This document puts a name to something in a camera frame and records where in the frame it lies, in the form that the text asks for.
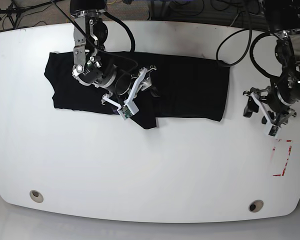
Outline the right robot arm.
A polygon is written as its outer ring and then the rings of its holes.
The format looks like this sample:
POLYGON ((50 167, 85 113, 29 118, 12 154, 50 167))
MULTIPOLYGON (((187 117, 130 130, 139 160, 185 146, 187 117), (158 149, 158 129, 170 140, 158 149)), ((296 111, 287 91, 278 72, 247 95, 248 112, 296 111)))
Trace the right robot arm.
POLYGON ((157 68, 154 65, 138 69, 138 63, 124 57, 132 66, 123 69, 115 64, 119 55, 107 52, 105 42, 108 28, 101 18, 105 15, 120 24, 130 39, 130 51, 136 49, 135 38, 128 28, 118 18, 107 11, 105 0, 72 0, 69 7, 74 25, 74 43, 72 76, 82 85, 93 85, 108 92, 102 96, 103 105, 109 103, 117 108, 124 118, 135 115, 139 108, 134 102, 138 92, 152 86, 150 73, 157 68))

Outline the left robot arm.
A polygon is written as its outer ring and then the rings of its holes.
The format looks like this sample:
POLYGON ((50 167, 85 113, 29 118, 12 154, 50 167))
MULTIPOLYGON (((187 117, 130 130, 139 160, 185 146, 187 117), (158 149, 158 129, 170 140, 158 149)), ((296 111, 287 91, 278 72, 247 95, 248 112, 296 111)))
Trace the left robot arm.
POLYGON ((260 2, 268 24, 268 31, 258 35, 251 43, 249 57, 254 67, 265 77, 270 85, 265 89, 252 87, 245 91, 248 96, 243 111, 246 118, 258 113, 260 104, 268 105, 262 123, 271 122, 275 126, 287 124, 290 117, 297 113, 291 106, 300 101, 300 21, 298 8, 300 0, 262 0, 260 2), (259 40, 275 36, 275 57, 281 64, 282 73, 275 76, 258 65, 254 48, 259 40))

